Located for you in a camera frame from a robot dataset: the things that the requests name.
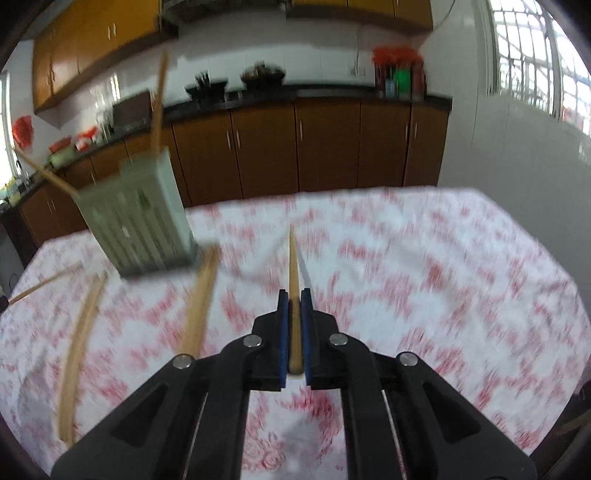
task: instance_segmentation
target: window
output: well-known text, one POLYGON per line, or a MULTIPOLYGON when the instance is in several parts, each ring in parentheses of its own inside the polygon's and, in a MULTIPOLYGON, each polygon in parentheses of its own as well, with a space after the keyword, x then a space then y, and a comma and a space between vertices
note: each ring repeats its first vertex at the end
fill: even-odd
POLYGON ((489 0, 498 77, 493 89, 591 136, 591 77, 564 31, 535 0, 489 0))
POLYGON ((0 73, 0 188, 16 176, 12 152, 12 130, 8 91, 10 82, 7 72, 0 73))

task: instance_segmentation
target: blue gripper pad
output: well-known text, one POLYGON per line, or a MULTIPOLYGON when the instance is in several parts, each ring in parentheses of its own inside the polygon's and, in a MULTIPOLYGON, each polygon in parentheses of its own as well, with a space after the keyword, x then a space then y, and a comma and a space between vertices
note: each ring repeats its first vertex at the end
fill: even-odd
POLYGON ((314 309, 312 306, 312 293, 309 288, 305 288, 301 291, 300 314, 301 343, 302 353, 304 355, 304 375, 306 376, 306 385, 310 385, 312 382, 310 332, 314 309))
POLYGON ((289 306, 290 301, 285 290, 279 292, 279 301, 277 303, 277 317, 281 322, 281 340, 279 350, 279 378, 281 388, 285 388, 285 381, 287 379, 287 346, 289 337, 289 306))

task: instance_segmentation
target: table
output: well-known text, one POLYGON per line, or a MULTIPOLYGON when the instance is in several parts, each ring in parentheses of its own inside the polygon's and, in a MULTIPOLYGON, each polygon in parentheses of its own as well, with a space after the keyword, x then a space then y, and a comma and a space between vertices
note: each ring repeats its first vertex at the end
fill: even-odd
MULTIPOLYGON (((409 350, 525 452, 541 442, 591 353, 571 278, 503 210, 473 190, 378 189, 298 194, 187 211, 222 265, 203 355, 247 334, 288 287, 288 229, 314 306, 379 353, 409 350)), ((110 273, 80 372, 75 431, 88 432, 173 356, 194 273, 124 281, 86 232, 45 243, 14 294, 64 267, 85 270, 39 289, 0 319, 0 413, 49 472, 64 452, 57 405, 88 279, 110 273)), ((346 477, 337 391, 301 378, 253 392, 243 478, 346 477)))

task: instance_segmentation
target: chopstick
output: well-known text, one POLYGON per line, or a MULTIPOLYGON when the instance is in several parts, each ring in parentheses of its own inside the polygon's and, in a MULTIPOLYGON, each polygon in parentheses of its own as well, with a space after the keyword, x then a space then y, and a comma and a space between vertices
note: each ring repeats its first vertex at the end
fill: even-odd
POLYGON ((57 188, 59 188, 64 193, 67 193, 74 199, 79 198, 78 190, 76 190, 72 185, 68 182, 62 180, 53 172, 45 170, 42 166, 38 165, 37 163, 33 162, 20 148, 16 145, 13 147, 15 153, 20 156, 23 161, 28 164, 29 166, 33 167, 39 175, 41 175, 44 179, 46 179, 49 183, 54 184, 57 188))
POLYGON ((290 228, 290 373, 300 375, 304 372, 304 358, 301 351, 300 279, 297 268, 297 245, 293 228, 290 228))
POLYGON ((199 358, 219 261, 219 245, 212 245, 205 252, 201 270, 197 274, 197 279, 191 292, 191 297, 189 298, 187 321, 177 353, 187 353, 193 358, 199 358))
POLYGON ((166 70, 168 68, 168 52, 163 50, 160 57, 160 70, 158 71, 158 89, 154 97, 154 116, 152 117, 152 135, 150 149, 154 158, 160 157, 160 148, 162 142, 162 117, 164 97, 164 84, 166 82, 166 70))
POLYGON ((80 366, 86 349, 86 341, 96 316, 96 306, 105 288, 106 281, 106 272, 103 273, 102 277, 95 275, 76 319, 74 334, 66 359, 64 378, 61 384, 60 404, 58 406, 57 429, 60 440, 65 442, 68 448, 74 445, 74 411, 76 409, 76 390, 78 389, 80 366))
POLYGON ((68 275, 70 273, 74 273, 74 272, 76 272, 78 270, 81 270, 81 269, 82 269, 82 263, 81 262, 78 262, 77 264, 72 265, 71 267, 65 268, 64 270, 56 273, 52 277, 46 278, 45 280, 43 280, 42 282, 38 283, 34 287, 31 287, 31 288, 25 290, 24 292, 19 293, 17 296, 11 298, 10 300, 8 300, 8 304, 9 305, 14 305, 16 302, 18 302, 19 300, 22 300, 27 295, 29 295, 29 294, 33 293, 34 291, 38 290, 43 285, 47 285, 49 282, 52 282, 54 280, 57 280, 58 278, 61 278, 61 277, 65 276, 65 275, 68 275))

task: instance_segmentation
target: black countertop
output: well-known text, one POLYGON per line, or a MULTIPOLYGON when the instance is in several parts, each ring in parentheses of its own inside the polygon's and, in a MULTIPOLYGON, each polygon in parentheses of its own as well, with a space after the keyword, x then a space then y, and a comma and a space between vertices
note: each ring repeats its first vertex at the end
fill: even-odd
MULTIPOLYGON (((163 124, 164 126, 172 123, 190 120, 201 116, 207 116, 214 112, 223 112, 228 110, 237 110, 265 103, 277 102, 295 102, 303 99, 359 99, 359 100, 380 100, 384 102, 403 103, 406 105, 416 105, 423 103, 434 108, 439 108, 446 112, 452 109, 451 97, 425 95, 424 99, 412 100, 410 98, 386 98, 383 92, 378 91, 373 85, 347 85, 347 84, 290 84, 274 90, 229 90, 226 92, 224 100, 214 102, 195 102, 188 100, 186 102, 175 103, 164 108, 163 124)), ((140 127, 129 131, 120 132, 111 135, 108 141, 93 145, 86 150, 79 152, 67 165, 64 165, 57 171, 68 168, 73 163, 98 153, 100 150, 123 141, 125 138, 145 133, 149 127, 140 127)), ((18 202, 11 207, 19 206, 23 201, 30 197, 45 181, 38 179, 34 182, 28 191, 24 192, 18 202)))

